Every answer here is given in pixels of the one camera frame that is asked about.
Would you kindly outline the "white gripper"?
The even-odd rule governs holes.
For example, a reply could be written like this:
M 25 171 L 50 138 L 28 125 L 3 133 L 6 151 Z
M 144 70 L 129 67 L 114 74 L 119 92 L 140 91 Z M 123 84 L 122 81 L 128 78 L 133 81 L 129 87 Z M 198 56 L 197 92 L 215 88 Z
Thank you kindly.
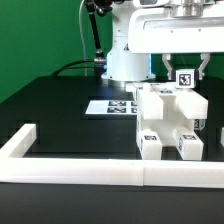
M 202 53 L 199 79 L 210 61 L 210 54 L 224 52 L 224 4 L 207 5 L 201 17 L 172 18 L 168 8 L 136 10 L 130 19 L 128 46 L 132 53 L 163 54 L 169 80 L 175 80 L 171 55 Z

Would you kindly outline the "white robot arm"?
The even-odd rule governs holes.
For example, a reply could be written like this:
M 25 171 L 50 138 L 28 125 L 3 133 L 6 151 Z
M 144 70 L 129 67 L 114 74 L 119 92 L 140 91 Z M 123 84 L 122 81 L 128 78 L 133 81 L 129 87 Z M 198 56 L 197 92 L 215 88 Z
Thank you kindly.
M 181 88 L 202 79 L 212 53 L 224 52 L 224 0 L 110 0 L 112 49 L 104 78 L 111 83 L 150 78 L 160 54 L 168 78 Z

